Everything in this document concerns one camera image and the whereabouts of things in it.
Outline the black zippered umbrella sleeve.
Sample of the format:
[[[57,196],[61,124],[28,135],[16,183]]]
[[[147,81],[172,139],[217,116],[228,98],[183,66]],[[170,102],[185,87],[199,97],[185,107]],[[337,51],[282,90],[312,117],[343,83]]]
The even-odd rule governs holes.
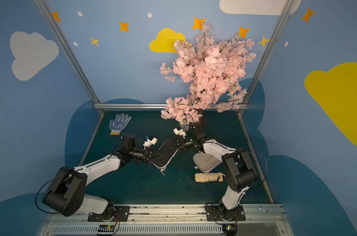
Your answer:
[[[153,165],[160,170],[163,176],[165,176],[164,171],[166,170],[167,166],[178,152],[178,149],[168,148],[169,144],[177,144],[177,140],[173,138],[168,138],[158,150],[158,152],[163,154],[164,157],[155,159],[152,162]]]

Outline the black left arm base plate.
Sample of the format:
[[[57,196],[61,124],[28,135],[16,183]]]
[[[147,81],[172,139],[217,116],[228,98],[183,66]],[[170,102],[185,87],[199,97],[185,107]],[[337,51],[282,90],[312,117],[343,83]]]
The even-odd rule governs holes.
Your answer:
[[[130,206],[111,206],[104,213],[90,213],[88,222],[126,222],[128,220]]]

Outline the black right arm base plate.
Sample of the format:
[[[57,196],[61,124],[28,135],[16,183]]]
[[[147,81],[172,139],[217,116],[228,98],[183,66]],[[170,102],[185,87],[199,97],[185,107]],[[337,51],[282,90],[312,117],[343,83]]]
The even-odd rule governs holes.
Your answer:
[[[207,221],[245,221],[244,208],[237,205],[236,208],[227,209],[223,205],[205,205]]]

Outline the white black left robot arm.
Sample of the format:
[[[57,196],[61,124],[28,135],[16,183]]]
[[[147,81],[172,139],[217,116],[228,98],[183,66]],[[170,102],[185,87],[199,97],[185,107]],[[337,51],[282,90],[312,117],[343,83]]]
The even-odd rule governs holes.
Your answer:
[[[105,157],[75,168],[60,168],[56,176],[48,181],[49,187],[42,203],[63,216],[89,213],[98,215],[103,221],[113,220],[116,215],[113,202],[86,194],[86,188],[94,180],[124,167],[132,159],[150,164],[164,157],[152,148],[157,138],[147,138],[140,148],[136,147],[136,139],[135,134],[126,134],[120,147]]]

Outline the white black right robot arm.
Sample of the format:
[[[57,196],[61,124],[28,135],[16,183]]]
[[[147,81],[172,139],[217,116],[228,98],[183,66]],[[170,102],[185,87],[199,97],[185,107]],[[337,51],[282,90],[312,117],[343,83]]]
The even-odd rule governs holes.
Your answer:
[[[191,147],[199,148],[200,153],[207,155],[208,161],[216,161],[213,167],[209,168],[210,171],[222,163],[228,187],[220,205],[228,211],[236,209],[246,191],[258,179],[258,172],[250,157],[252,153],[244,148],[228,147],[207,136],[201,123],[191,123],[189,127],[192,137],[187,137],[185,128],[174,128],[176,142],[168,148],[180,151],[186,151]]]

